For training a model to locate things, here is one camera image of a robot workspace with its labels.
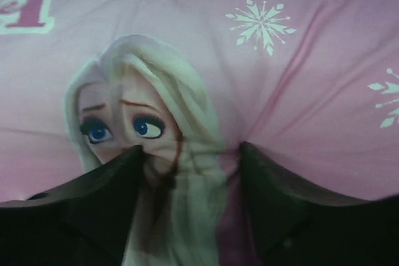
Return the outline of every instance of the blue eye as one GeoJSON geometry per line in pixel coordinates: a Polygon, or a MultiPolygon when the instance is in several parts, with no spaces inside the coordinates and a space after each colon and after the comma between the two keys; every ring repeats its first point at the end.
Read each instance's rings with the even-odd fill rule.
{"type": "Polygon", "coordinates": [[[80,126],[80,132],[87,136],[92,145],[113,139],[108,126],[97,118],[86,119],[80,126]]]}
{"type": "Polygon", "coordinates": [[[133,120],[133,127],[139,137],[154,140],[163,135],[165,124],[154,116],[142,115],[133,120]]]}

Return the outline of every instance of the bedding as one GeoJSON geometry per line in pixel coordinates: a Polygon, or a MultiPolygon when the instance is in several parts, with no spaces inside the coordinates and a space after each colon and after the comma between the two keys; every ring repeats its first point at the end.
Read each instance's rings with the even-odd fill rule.
{"type": "Polygon", "coordinates": [[[346,196],[399,192],[399,0],[0,0],[0,200],[132,145],[125,265],[259,265],[246,141],[346,196]]]}

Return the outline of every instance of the snowflake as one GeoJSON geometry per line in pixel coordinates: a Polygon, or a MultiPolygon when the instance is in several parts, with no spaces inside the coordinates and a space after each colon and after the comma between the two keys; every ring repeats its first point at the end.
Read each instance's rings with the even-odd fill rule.
{"type": "MultiPolygon", "coordinates": [[[[399,79],[399,75],[393,73],[392,69],[387,69],[387,73],[395,76],[396,79],[399,79]]],[[[373,83],[368,86],[372,90],[378,90],[381,91],[382,95],[386,94],[398,94],[399,93],[399,85],[391,82],[385,82],[383,84],[381,83],[373,83]]],[[[375,105],[375,108],[381,108],[385,107],[387,105],[392,105],[395,103],[399,102],[399,97],[396,99],[393,99],[391,101],[385,102],[385,103],[378,103],[375,105]]],[[[388,113],[388,118],[384,119],[381,123],[381,128],[386,128],[389,126],[392,126],[395,120],[399,123],[399,107],[392,110],[391,112],[388,113]]]]}
{"type": "Polygon", "coordinates": [[[241,14],[227,14],[226,17],[242,22],[240,26],[230,28],[232,31],[236,29],[244,29],[240,33],[240,38],[237,40],[237,45],[242,45],[247,42],[253,36],[256,38],[256,44],[254,49],[257,49],[257,44],[260,40],[263,40],[263,48],[267,50],[270,56],[273,55],[273,39],[278,39],[282,44],[286,42],[282,40],[281,36],[286,34],[293,34],[296,29],[289,28],[283,24],[281,21],[289,20],[290,17],[285,17],[278,19],[276,16],[281,13],[284,5],[282,3],[277,6],[273,6],[270,10],[266,10],[266,1],[263,2],[263,7],[261,11],[257,4],[253,1],[247,0],[248,11],[242,11],[236,8],[241,14]]]}

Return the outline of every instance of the blonde hair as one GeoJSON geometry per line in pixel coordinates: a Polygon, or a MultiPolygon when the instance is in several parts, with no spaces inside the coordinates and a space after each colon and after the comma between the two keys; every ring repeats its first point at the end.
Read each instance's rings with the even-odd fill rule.
{"type": "MultiPolygon", "coordinates": [[[[224,212],[227,190],[226,175],[216,155],[224,151],[225,145],[201,79],[177,51],[146,36],[123,37],[108,48],[98,63],[92,62],[81,71],[67,93],[65,119],[84,168],[89,171],[98,167],[100,161],[79,132],[80,89],[90,81],[117,84],[127,72],[138,72],[153,85],[185,141],[178,162],[176,189],[171,192],[170,214],[162,215],[158,230],[151,237],[146,260],[149,265],[219,265],[216,226],[224,212]]],[[[136,222],[140,223],[134,222],[127,252],[132,260],[140,259],[133,239],[136,234],[145,234],[137,231],[140,228],[136,222]]]]}

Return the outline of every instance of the cartoon face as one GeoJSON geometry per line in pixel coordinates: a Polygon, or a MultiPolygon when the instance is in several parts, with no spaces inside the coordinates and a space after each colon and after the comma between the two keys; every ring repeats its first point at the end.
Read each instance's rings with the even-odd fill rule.
{"type": "Polygon", "coordinates": [[[124,75],[115,101],[106,83],[88,83],[79,95],[80,131],[102,163],[135,145],[151,155],[145,174],[151,184],[177,165],[181,132],[153,86],[141,75],[124,75]]]}

